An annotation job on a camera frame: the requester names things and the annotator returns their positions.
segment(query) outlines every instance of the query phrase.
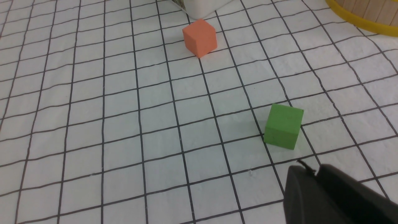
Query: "grid paper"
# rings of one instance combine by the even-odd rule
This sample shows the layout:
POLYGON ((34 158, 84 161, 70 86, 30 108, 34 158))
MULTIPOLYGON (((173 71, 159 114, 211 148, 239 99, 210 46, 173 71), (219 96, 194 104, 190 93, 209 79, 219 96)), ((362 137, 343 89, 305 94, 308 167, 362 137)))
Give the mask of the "grid paper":
POLYGON ((169 1, 0 0, 2 224, 285 223, 287 169, 398 202, 397 40, 323 0, 234 0, 197 59, 169 1), (294 151, 272 103, 305 110, 294 151))

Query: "wooden container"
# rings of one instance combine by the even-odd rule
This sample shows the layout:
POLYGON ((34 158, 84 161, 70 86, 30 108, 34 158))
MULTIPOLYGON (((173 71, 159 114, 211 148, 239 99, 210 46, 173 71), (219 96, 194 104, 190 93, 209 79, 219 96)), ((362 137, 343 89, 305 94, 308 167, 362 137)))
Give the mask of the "wooden container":
POLYGON ((398 37, 398 0, 326 0, 342 19, 355 26, 398 37))

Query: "foam block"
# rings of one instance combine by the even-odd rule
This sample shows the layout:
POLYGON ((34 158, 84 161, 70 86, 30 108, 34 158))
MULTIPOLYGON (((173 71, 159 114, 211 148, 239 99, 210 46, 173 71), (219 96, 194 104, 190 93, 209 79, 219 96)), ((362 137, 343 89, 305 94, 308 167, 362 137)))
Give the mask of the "foam block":
POLYGON ((217 48, 216 29, 203 19, 182 29, 185 46, 198 58, 217 48))
POLYGON ((304 110, 273 104, 265 126, 264 142, 294 149, 299 136, 304 110))

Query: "orange cube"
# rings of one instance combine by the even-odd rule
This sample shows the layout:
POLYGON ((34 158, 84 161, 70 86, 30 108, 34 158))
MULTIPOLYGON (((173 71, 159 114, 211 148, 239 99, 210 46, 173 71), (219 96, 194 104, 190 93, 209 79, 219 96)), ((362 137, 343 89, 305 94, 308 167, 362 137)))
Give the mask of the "orange cube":
POLYGON ((216 29, 203 19, 182 29, 185 46, 198 58, 217 48, 216 29))

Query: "wooden stick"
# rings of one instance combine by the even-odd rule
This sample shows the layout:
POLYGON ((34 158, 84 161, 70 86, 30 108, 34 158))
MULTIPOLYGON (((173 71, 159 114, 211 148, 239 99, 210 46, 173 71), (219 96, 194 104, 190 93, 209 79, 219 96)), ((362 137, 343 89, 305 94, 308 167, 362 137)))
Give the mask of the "wooden stick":
POLYGON ((352 12, 352 9, 354 8, 356 0, 345 0, 343 4, 343 8, 349 12, 352 12))
POLYGON ((398 26, 398 12, 395 13, 395 16, 392 19, 390 26, 398 26))
POLYGON ((363 15, 365 14, 366 8, 368 7, 369 0, 358 0, 355 2, 354 8, 352 10, 352 13, 354 15, 357 15, 361 18, 363 18, 363 15))
POLYGON ((385 1, 386 0, 370 0, 363 18, 372 22, 376 22, 385 1))
POLYGON ((344 4, 344 0, 336 0, 337 4, 339 4, 340 6, 343 6, 344 4))
POLYGON ((398 2, 386 1, 380 11, 376 23, 390 25, 397 11, 398 2))

